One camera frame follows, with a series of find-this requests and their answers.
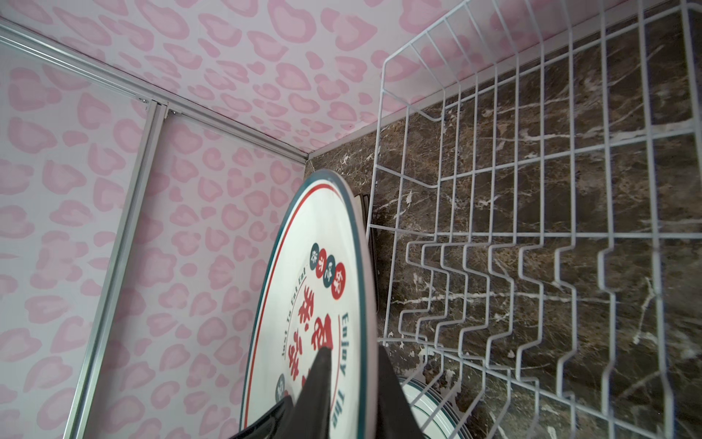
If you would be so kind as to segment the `white round plate patterned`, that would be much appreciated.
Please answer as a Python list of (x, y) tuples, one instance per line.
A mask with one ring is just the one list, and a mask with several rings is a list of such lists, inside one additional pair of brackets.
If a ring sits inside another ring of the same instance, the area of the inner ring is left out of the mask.
[(349, 185), (314, 172), (278, 230), (254, 318), (241, 400), (248, 427), (298, 399), (319, 349), (331, 351), (330, 437), (371, 438), (378, 400), (376, 288)]

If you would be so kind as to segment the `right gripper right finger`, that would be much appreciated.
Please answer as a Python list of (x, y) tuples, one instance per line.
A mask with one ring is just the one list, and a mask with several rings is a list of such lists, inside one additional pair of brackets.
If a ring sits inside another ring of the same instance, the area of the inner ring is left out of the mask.
[(389, 355), (378, 346), (378, 410), (376, 438), (422, 439), (407, 398), (402, 391)]

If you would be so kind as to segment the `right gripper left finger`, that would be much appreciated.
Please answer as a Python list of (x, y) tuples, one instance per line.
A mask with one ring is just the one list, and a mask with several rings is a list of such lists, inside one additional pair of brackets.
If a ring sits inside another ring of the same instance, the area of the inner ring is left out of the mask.
[(305, 386), (296, 401), (290, 395), (232, 439), (328, 438), (330, 428), (332, 350), (316, 354)]

